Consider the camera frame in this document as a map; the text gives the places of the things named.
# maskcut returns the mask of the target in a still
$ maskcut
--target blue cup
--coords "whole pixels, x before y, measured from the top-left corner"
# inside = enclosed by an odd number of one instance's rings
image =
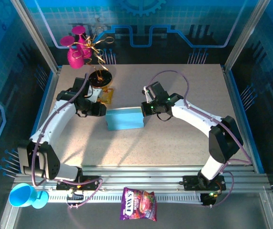
[[[44,207],[49,200],[49,195],[45,191],[37,192],[37,190],[26,184],[21,183],[15,186],[9,194],[9,202],[14,207],[28,207],[32,205],[39,209]]]

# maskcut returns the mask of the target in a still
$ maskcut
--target speckled surface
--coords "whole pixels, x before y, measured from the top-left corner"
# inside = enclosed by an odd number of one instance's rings
[[[189,102],[214,115],[235,118],[222,70],[218,64],[109,65],[114,88],[108,108],[140,106],[145,101],[142,88],[163,70],[184,73],[190,82]],[[64,65],[57,94],[72,87],[75,77],[93,72],[90,66],[72,69]],[[184,95],[186,82],[175,73],[163,73],[157,80],[169,94]],[[142,129],[108,131],[105,117],[74,116],[55,145],[61,162],[87,165],[204,165],[209,157],[208,138],[190,124],[176,118],[168,122],[156,116],[144,119]],[[238,151],[233,158],[244,159]]]

